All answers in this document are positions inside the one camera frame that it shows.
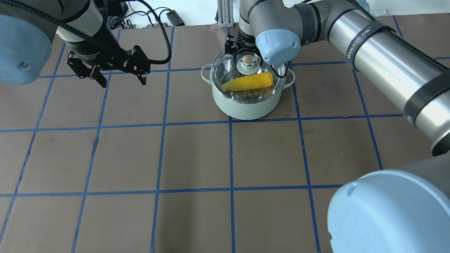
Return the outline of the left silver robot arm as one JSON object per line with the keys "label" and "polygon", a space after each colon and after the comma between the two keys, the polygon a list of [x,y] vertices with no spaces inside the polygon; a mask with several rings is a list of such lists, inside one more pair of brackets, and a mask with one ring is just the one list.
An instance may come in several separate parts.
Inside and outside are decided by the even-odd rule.
{"label": "left silver robot arm", "polygon": [[138,45],[130,50],[120,47],[93,0],[2,0],[1,82],[35,81],[56,35],[69,47],[66,64],[78,78],[106,87],[102,72],[119,70],[146,84],[146,54]]}

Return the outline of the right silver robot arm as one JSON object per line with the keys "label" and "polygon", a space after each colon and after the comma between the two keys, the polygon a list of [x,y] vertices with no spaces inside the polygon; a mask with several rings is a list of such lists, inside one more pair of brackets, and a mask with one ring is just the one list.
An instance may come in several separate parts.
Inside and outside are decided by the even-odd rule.
{"label": "right silver robot arm", "polygon": [[297,120],[231,122],[234,253],[331,253],[342,185],[431,158],[432,144],[345,64],[295,63]]}

